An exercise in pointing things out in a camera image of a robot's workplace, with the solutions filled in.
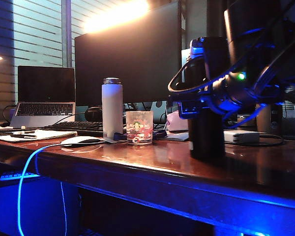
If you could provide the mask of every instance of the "glass cup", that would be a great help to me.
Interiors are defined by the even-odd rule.
[[[151,144],[153,139],[153,111],[126,112],[127,141],[132,145]]]

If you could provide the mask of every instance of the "paper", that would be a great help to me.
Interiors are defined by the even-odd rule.
[[[165,138],[159,138],[159,140],[170,140],[170,141],[187,141],[189,138],[188,132],[172,133],[167,131]]]
[[[67,136],[76,136],[78,133],[76,131],[53,131],[53,130],[41,130],[36,129],[34,133],[30,133],[29,135],[36,135],[36,138],[14,138],[10,135],[0,136],[0,140],[17,143],[17,142],[29,142],[43,139],[52,139],[52,138],[60,138]]]

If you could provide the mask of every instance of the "bottle cap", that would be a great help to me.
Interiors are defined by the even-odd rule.
[[[119,78],[105,78],[104,84],[121,84],[121,81]]]

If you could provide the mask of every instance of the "white box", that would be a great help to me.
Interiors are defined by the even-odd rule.
[[[259,142],[259,133],[248,130],[224,130],[224,140],[236,144],[257,143]]]

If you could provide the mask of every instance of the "white mouse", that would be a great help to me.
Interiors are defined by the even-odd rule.
[[[81,147],[82,144],[89,145],[89,144],[97,144],[97,143],[104,143],[104,141],[101,140],[100,138],[92,137],[92,136],[75,136],[72,138],[65,139],[61,142],[61,144],[71,145],[71,146],[76,145],[77,147]]]

